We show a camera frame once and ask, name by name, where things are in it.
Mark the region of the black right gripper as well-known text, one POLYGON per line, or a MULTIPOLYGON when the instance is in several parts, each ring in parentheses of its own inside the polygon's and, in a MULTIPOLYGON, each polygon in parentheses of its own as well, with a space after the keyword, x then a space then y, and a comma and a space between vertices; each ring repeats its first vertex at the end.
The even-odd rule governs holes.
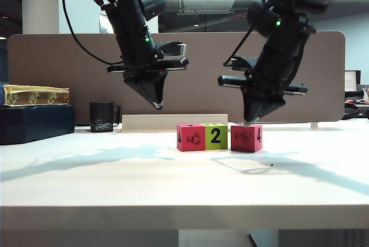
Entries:
POLYGON ((244 120, 251 125, 264 116, 285 105, 285 101, 268 103, 268 97, 283 97, 287 95, 304 95, 308 88, 303 84, 290 84, 286 89, 276 92, 263 88, 253 78, 220 75, 217 78, 219 86, 239 88, 243 96, 244 120))

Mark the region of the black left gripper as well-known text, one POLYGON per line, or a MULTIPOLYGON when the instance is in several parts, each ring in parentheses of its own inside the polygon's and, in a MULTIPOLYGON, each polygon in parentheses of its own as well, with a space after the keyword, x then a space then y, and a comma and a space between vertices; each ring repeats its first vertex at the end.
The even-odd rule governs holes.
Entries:
POLYGON ((164 106, 167 72, 186 70, 189 64, 185 50, 128 50, 121 54, 120 59, 119 62, 109 62, 107 72, 141 79, 155 74, 152 84, 135 79, 125 79, 124 83, 157 110, 164 106))

